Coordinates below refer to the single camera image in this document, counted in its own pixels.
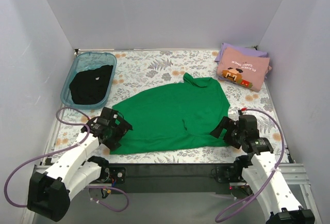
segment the white enclosure panel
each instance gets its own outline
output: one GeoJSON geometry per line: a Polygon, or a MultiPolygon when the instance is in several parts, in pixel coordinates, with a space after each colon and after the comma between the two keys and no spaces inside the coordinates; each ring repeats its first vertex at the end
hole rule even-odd
{"type": "Polygon", "coordinates": [[[258,44],[282,0],[48,0],[74,48],[258,44]]]}
{"type": "Polygon", "coordinates": [[[293,158],[304,163],[323,222],[330,219],[330,0],[283,0],[260,49],[293,158]]]}
{"type": "MultiPolygon", "coordinates": [[[[0,0],[0,187],[22,162],[44,152],[60,106],[73,50],[46,0],[0,0]]],[[[26,204],[33,165],[9,185],[26,204]]],[[[24,209],[0,197],[0,223],[21,223],[24,209]]]]}

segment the green shirt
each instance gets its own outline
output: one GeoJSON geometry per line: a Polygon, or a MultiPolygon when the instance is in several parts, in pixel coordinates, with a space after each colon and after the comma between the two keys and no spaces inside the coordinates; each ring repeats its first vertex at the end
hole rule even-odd
{"type": "Polygon", "coordinates": [[[133,126],[111,154],[131,154],[226,144],[210,132],[228,115],[229,102],[213,78],[184,75],[174,83],[143,91],[113,106],[133,126]]]}

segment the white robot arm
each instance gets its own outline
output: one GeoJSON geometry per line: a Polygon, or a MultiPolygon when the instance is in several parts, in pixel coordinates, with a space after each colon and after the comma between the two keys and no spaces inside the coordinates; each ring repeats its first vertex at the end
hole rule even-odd
{"type": "MultiPolygon", "coordinates": [[[[303,209],[292,194],[281,171],[275,168],[279,163],[275,159],[270,142],[266,138],[259,137],[256,117],[243,115],[242,111],[239,111],[239,114],[238,121],[224,117],[210,134],[218,138],[223,129],[226,129],[224,141],[237,149],[242,147],[247,153],[237,157],[234,162],[235,177],[245,180],[256,194],[247,201],[250,202],[256,197],[266,224],[313,224],[315,217],[312,211],[303,209]]],[[[223,222],[228,218],[218,220],[218,217],[216,222],[223,222]]]]}
{"type": "Polygon", "coordinates": [[[81,129],[73,144],[76,147],[66,151],[44,173],[32,175],[27,200],[29,210],[59,221],[81,190],[92,181],[109,178],[108,161],[89,156],[100,143],[111,150],[118,148],[119,140],[132,130],[132,126],[118,115],[118,111],[109,108],[103,108],[101,116],[89,120],[87,125],[90,132],[86,127],[81,129]]]}

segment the patterned mat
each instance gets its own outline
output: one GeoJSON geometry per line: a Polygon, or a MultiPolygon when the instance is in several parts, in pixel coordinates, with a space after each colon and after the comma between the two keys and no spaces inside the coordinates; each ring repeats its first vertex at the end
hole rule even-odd
{"type": "MultiPolygon", "coordinates": [[[[216,77],[216,51],[129,51],[114,52],[118,62],[106,104],[112,107],[116,103],[138,94],[141,91],[169,83],[183,82],[185,72],[193,77],[216,77]]],[[[237,119],[237,109],[242,107],[262,109],[275,117],[269,93],[263,84],[260,92],[236,86],[231,82],[219,81],[229,102],[228,115],[237,119]]],[[[88,110],[90,117],[98,116],[101,109],[88,110]]],[[[275,125],[263,114],[251,113],[258,119],[260,136],[270,140],[277,157],[281,153],[281,138],[275,125]]],[[[87,119],[71,110],[66,110],[63,120],[67,122],[87,122],[87,119]]],[[[76,139],[80,127],[61,124],[55,144],[51,150],[60,150],[70,146],[76,139]]],[[[104,145],[93,155],[102,156],[110,163],[232,163],[242,150],[232,147],[203,147],[198,149],[152,152],[129,155],[111,155],[104,145]]],[[[61,154],[54,155],[52,162],[61,154]]],[[[288,162],[287,155],[282,162],[288,162]]]]}

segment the translucent blue bin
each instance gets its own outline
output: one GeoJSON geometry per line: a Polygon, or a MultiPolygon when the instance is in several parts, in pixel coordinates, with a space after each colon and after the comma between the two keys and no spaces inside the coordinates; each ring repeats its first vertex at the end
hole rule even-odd
{"type": "Polygon", "coordinates": [[[67,79],[65,80],[63,89],[61,91],[62,103],[66,106],[74,107],[77,109],[100,109],[104,107],[109,97],[116,65],[117,65],[117,59],[111,53],[85,52],[78,55],[73,61],[67,79]],[[97,104],[90,104],[90,105],[75,104],[72,101],[71,91],[69,89],[69,85],[72,82],[73,78],[76,76],[77,73],[81,71],[97,69],[104,65],[113,66],[112,74],[109,81],[109,86],[105,97],[97,104]]]}

